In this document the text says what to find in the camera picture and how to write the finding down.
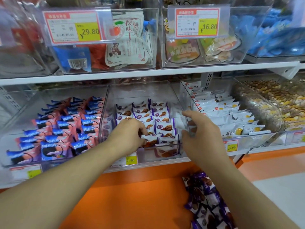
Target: left hand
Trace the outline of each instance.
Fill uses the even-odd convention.
[[[145,125],[137,119],[121,120],[105,141],[114,148],[117,157],[132,154],[140,146],[146,144],[141,134],[148,135]]]

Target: yellow price label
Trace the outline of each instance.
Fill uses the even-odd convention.
[[[237,144],[228,145],[227,152],[237,151]]]
[[[218,19],[199,19],[198,35],[216,36],[218,30]]]
[[[38,174],[41,174],[41,170],[40,169],[29,170],[27,172],[27,175],[28,175],[29,178],[33,178],[33,177],[37,176]]]
[[[136,165],[138,163],[137,156],[126,157],[126,165]]]
[[[80,42],[100,41],[101,34],[98,23],[75,23],[78,39]]]

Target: barcode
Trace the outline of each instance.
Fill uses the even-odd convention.
[[[191,30],[196,30],[195,28],[181,28],[181,31],[191,31]]]
[[[69,65],[72,69],[82,69],[83,67],[87,67],[87,59],[68,59]]]

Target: nut mix in bin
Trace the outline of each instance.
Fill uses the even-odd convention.
[[[240,103],[224,90],[207,91],[200,87],[201,81],[187,83],[182,81],[196,109],[215,123],[223,138],[270,133],[265,125],[258,124],[253,112],[240,110]]]
[[[275,80],[244,81],[244,84],[257,91],[282,112],[285,130],[305,128],[305,94],[294,81]]]
[[[144,123],[148,136],[143,147],[155,147],[156,157],[171,157],[179,153],[179,130],[175,128],[175,118],[170,118],[170,108],[166,101],[146,99],[127,106],[116,105],[116,124],[122,119],[135,118]]]
[[[204,172],[182,177],[182,180],[189,192],[188,203],[184,207],[194,213],[192,229],[237,228],[229,208]]]
[[[98,144],[98,129],[105,97],[87,100],[70,97],[51,100],[32,123],[16,138],[20,151],[6,151],[13,165],[71,158]]]

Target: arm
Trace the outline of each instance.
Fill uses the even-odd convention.
[[[0,194],[2,228],[58,228],[94,181],[143,143],[136,119],[122,120],[107,141]]]
[[[196,111],[185,111],[183,115],[192,119],[190,125],[197,126],[193,138],[187,131],[182,132],[183,148],[214,182],[238,228],[299,228],[231,163],[218,126]]]

